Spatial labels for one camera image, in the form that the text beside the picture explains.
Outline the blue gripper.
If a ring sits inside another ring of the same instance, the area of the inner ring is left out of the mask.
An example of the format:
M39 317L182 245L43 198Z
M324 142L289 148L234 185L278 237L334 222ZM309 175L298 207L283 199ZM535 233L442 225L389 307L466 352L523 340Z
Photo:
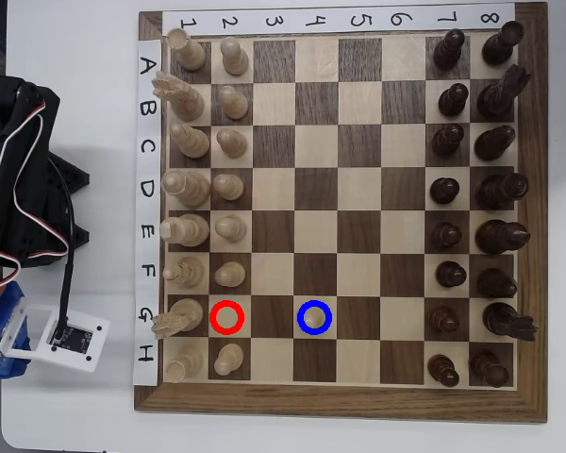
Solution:
M2 339L2 330L7 324L16 304L20 298L24 296L21 288L15 281L11 281L4 287L4 291L0 296L0 341ZM22 376L30 360L8 358L0 352L0 378L16 378Z

